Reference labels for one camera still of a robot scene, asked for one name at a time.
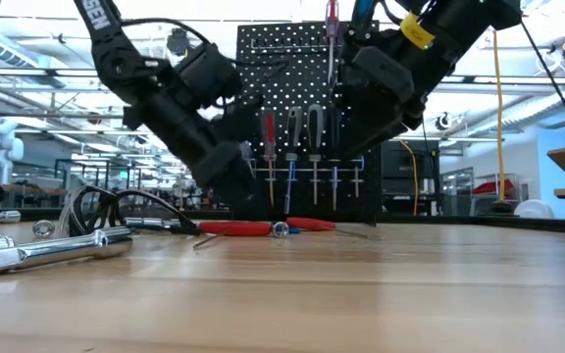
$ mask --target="red screwdriver handle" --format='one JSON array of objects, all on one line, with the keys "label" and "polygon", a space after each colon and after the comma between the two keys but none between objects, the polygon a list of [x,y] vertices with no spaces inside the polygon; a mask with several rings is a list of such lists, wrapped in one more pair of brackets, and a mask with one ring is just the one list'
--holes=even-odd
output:
[{"label": "red screwdriver handle", "polygon": [[199,227],[202,232],[226,236],[268,236],[272,229],[258,222],[202,222]]},{"label": "red screwdriver handle", "polygon": [[333,222],[305,219],[299,217],[289,217],[286,219],[286,223],[289,227],[296,227],[305,230],[334,230],[335,226]]}]

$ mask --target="yellow label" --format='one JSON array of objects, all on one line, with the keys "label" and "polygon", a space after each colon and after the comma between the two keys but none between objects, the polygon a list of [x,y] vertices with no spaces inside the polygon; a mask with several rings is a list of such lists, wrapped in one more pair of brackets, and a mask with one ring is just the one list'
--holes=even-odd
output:
[{"label": "yellow label", "polygon": [[402,30],[402,34],[404,34],[407,39],[422,50],[429,48],[436,38],[418,25],[418,17],[411,13],[402,20],[400,30]]}]

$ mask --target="black pegboard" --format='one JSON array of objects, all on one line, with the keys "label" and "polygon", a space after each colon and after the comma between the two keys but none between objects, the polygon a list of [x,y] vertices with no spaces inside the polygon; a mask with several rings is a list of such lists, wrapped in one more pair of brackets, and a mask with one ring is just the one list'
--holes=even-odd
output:
[{"label": "black pegboard", "polygon": [[[245,90],[260,90],[265,97],[263,109],[272,109],[276,117],[276,181],[274,182],[274,210],[281,213],[286,196],[288,161],[284,159],[287,152],[285,143],[286,118],[289,108],[302,108],[303,118],[306,119],[311,104],[319,104],[327,117],[329,104],[328,87],[328,46],[324,39],[324,23],[274,24],[274,25],[241,25],[238,28],[236,58],[244,62],[289,61],[288,67],[274,78],[268,77],[276,68],[239,67]],[[347,120],[343,112],[341,128],[345,128]],[[305,130],[300,137],[300,146],[296,152],[296,181],[292,182],[291,214],[355,214],[374,215],[381,211],[381,148],[375,148],[361,158],[337,163],[338,190],[337,207],[333,210],[333,184],[331,182],[332,154],[329,146],[329,134],[325,123],[323,131],[322,161],[318,164],[318,205],[313,198],[313,163],[309,161],[307,136]],[[269,195],[268,162],[263,158],[264,147],[261,137],[249,141],[253,151],[253,167],[256,175],[263,180],[263,195]],[[355,195],[354,170],[358,169],[359,197]]]}]

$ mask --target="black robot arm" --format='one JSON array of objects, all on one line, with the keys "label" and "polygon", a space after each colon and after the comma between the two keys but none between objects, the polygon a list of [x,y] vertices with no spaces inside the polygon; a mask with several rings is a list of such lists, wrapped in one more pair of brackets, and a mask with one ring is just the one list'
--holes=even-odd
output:
[{"label": "black robot arm", "polygon": [[99,78],[131,105],[124,124],[131,129],[146,125],[189,167],[198,186],[213,187],[235,211],[262,210],[254,174],[238,143],[257,132],[262,98],[232,105],[220,121],[209,122],[197,113],[241,91],[231,61],[208,41],[189,50],[174,68],[167,60],[144,57],[125,36],[127,22],[112,0],[74,1],[90,33]]},{"label": "black robot arm", "polygon": [[485,30],[521,21],[520,0],[398,0],[410,12],[400,29],[371,30],[381,2],[357,0],[344,34],[335,93],[351,107],[339,145],[347,157],[417,128],[429,93]]}]

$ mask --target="white robot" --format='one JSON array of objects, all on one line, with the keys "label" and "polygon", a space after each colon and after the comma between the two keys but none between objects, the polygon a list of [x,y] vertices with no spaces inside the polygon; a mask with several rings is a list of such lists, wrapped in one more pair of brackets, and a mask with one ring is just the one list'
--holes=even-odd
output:
[{"label": "white robot", "polygon": [[9,184],[13,162],[24,156],[24,142],[15,137],[17,122],[0,118],[0,183]]}]

